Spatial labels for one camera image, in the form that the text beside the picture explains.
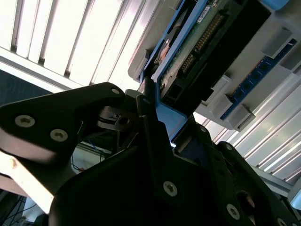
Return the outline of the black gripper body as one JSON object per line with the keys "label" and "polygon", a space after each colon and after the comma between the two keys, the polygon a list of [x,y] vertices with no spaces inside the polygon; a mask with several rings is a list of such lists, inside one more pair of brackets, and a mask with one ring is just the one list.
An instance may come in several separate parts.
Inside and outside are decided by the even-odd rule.
{"label": "black gripper body", "polygon": [[145,150],[130,148],[68,180],[52,202],[51,226],[225,226],[209,176],[175,155],[154,183]]}

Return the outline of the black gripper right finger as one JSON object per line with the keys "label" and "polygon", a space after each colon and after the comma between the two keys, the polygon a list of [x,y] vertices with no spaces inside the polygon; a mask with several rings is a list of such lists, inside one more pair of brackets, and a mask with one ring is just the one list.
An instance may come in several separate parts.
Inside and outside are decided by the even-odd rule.
{"label": "black gripper right finger", "polygon": [[186,132],[192,147],[185,151],[209,174],[207,197],[216,209],[210,220],[218,226],[298,226],[295,215],[227,142],[214,144],[209,131],[190,117]]}

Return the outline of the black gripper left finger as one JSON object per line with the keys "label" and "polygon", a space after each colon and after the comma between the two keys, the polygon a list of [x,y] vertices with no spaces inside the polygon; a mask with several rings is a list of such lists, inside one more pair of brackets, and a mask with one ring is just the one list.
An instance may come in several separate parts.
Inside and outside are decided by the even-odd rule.
{"label": "black gripper left finger", "polygon": [[50,200],[49,212],[59,189],[77,175],[56,193],[42,180],[47,175],[60,179],[77,144],[86,138],[121,134],[113,156],[134,147],[145,150],[155,184],[159,161],[173,155],[154,104],[108,82],[4,105],[0,118],[1,172],[36,203]]}

